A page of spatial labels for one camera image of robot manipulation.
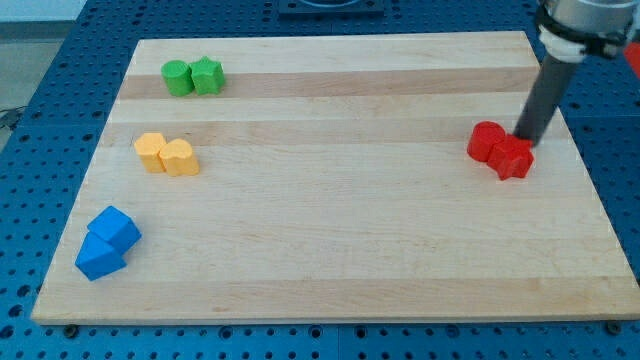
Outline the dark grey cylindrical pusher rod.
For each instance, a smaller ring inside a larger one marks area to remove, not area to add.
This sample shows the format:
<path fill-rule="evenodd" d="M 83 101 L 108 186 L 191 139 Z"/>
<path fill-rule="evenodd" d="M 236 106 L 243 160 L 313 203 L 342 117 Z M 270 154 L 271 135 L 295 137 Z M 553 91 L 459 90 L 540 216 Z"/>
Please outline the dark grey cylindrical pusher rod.
<path fill-rule="evenodd" d="M 561 61 L 547 54 L 513 130 L 519 139 L 537 146 L 542 140 L 560 101 L 573 78 L 578 63 Z"/>

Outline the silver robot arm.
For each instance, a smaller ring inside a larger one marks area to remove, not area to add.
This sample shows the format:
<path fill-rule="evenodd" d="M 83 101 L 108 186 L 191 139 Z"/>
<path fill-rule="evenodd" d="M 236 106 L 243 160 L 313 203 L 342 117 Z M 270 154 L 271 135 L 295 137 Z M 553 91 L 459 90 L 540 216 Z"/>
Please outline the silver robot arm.
<path fill-rule="evenodd" d="M 583 60 L 614 59 L 639 38 L 639 0 L 543 0 L 534 22 L 546 55 L 513 135 L 538 145 Z"/>

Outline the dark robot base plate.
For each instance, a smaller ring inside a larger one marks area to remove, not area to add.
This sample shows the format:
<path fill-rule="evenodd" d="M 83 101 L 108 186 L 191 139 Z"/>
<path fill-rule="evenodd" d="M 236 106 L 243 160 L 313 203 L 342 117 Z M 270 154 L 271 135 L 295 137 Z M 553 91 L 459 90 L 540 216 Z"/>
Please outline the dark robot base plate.
<path fill-rule="evenodd" d="M 381 15 L 385 0 L 277 0 L 280 17 Z"/>

